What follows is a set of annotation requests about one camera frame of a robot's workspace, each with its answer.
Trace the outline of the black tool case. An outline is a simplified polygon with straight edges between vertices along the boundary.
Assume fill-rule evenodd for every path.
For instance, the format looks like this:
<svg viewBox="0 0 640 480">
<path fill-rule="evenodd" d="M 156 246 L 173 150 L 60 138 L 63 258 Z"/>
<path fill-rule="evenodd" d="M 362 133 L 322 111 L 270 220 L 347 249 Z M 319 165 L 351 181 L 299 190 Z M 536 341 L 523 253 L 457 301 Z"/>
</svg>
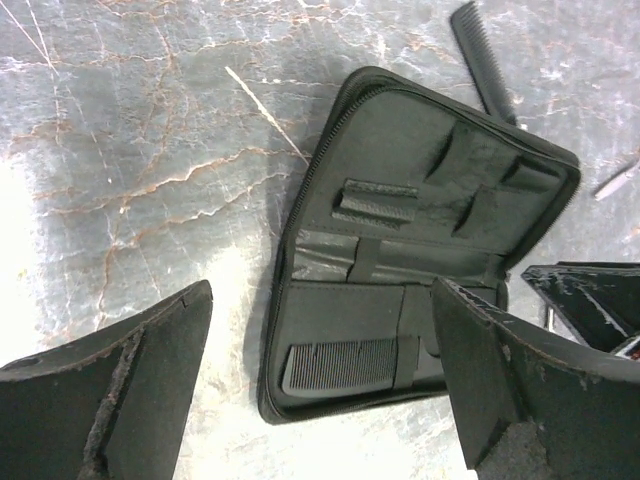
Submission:
<svg viewBox="0 0 640 480">
<path fill-rule="evenodd" d="M 257 384 L 272 425 L 443 396 L 432 312 L 445 277 L 505 308 L 506 279 L 580 182 L 578 158 L 391 71 L 342 84 L 277 250 Z M 293 345 L 416 337 L 413 383 L 308 399 L 282 388 Z"/>
</svg>

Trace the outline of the black comb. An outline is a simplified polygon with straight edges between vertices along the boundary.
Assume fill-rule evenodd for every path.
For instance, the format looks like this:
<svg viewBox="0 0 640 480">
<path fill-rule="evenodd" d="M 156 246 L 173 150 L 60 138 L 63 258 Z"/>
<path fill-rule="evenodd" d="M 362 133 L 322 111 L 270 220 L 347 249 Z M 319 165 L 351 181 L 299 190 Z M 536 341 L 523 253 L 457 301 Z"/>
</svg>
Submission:
<svg viewBox="0 0 640 480">
<path fill-rule="evenodd" d="M 419 351 L 419 339 L 411 336 L 293 345 L 281 388 L 293 397 L 324 399 L 408 387 Z"/>
<path fill-rule="evenodd" d="M 517 126 L 513 103 L 476 3 L 469 1 L 455 10 L 450 25 L 485 111 Z"/>
</svg>

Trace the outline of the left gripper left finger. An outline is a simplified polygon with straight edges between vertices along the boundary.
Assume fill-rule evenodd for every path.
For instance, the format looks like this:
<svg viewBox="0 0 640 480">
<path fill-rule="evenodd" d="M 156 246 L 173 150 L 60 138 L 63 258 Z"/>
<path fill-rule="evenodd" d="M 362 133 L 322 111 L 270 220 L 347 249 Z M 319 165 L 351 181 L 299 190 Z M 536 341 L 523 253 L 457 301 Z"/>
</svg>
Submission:
<svg viewBox="0 0 640 480">
<path fill-rule="evenodd" d="M 172 478 L 211 315 L 201 280 L 3 366 L 2 478 Z"/>
</svg>

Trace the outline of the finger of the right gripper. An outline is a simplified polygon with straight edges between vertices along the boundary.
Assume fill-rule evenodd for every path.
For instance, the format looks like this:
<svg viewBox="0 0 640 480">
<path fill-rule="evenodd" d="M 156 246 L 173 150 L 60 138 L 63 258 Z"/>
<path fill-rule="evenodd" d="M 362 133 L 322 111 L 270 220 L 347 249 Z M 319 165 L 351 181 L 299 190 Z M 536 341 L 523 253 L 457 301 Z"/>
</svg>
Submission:
<svg viewBox="0 0 640 480">
<path fill-rule="evenodd" d="M 559 262 L 522 273 L 579 343 L 612 355 L 639 358 L 639 265 Z"/>
</svg>

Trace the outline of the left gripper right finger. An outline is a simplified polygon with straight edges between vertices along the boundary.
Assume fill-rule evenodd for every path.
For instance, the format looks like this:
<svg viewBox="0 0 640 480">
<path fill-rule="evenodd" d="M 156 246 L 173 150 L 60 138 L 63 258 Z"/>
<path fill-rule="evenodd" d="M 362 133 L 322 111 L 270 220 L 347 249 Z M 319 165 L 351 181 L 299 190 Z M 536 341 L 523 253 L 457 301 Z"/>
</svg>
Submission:
<svg viewBox="0 0 640 480">
<path fill-rule="evenodd" d="M 639 365 L 433 285 L 446 386 L 480 479 L 636 479 Z"/>
</svg>

